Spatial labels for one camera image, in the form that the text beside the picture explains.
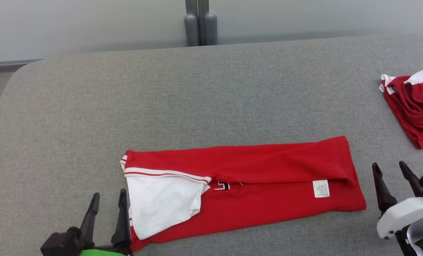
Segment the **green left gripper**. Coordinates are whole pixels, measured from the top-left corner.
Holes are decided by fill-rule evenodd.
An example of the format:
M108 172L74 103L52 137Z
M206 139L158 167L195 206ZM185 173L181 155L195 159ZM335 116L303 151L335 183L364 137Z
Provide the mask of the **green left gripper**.
M120 250L128 250L131 245L130 217L127 200L127 191L123 188L119 193L119 213L116 230L111 237L112 245ZM78 256L127 256L127 254L119 250L92 249L95 246L93 242L93 229L96 215L99 211L99 202L100 194L94 193L80 226L81 236L79 241L83 251L80 251Z

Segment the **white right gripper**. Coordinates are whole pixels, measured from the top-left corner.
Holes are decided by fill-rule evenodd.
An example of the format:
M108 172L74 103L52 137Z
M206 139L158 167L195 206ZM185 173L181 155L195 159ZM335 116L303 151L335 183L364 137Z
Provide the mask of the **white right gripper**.
M383 180L383 174L376 162L372 164L378 208L383 216L378 220L376 230L380 238L393 237L390 232L408 227L408 240L423 239L423 187L421 180L404 161L399 162L404 178L409 182L416 198L409 198L400 203L389 192Z

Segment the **red shorts with white stripe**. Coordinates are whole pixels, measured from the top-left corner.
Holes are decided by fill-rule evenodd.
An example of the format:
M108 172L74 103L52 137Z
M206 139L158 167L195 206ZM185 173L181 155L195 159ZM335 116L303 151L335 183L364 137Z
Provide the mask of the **red shorts with white stripe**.
M411 76L382 74L379 89L415 148L423 149L423 70Z

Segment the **red and white jersey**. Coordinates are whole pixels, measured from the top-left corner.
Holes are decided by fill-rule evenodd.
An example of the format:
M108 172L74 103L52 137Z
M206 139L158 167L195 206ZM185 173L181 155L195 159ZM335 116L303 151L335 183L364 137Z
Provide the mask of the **red and white jersey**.
M330 211L366 201L344 136L299 144L126 151L131 249Z

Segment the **grey metal floor rail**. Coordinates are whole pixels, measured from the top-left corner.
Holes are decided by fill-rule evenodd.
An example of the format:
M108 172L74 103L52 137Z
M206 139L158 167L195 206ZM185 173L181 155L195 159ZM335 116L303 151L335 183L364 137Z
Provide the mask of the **grey metal floor rail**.
M0 73L13 73L16 72L21 67L34 63L42 59L31 59L31 60L9 60L0 62Z

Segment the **grey metal double post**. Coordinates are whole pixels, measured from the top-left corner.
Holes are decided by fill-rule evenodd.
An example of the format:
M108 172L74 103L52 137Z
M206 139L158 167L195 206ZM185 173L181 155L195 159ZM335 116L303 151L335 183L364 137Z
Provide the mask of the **grey metal double post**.
M212 46L218 44L218 17L210 12L209 0L184 0L187 14L184 29L187 46Z

